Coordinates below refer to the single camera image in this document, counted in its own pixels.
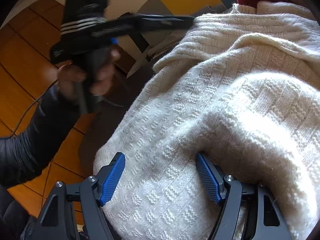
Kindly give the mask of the person left hand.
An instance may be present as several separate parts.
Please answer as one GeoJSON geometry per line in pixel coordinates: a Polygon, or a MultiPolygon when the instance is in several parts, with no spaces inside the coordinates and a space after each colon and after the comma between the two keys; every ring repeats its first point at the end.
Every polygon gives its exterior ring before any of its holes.
{"type": "MultiPolygon", "coordinates": [[[[112,87],[113,77],[115,75],[114,61],[120,59],[120,53],[117,49],[111,49],[102,65],[96,72],[95,83],[90,87],[90,93],[94,96],[105,95],[112,87]]],[[[71,61],[61,66],[57,72],[57,89],[63,96],[69,100],[75,100],[74,83],[82,82],[86,74],[78,66],[74,66],[71,61]]]]}

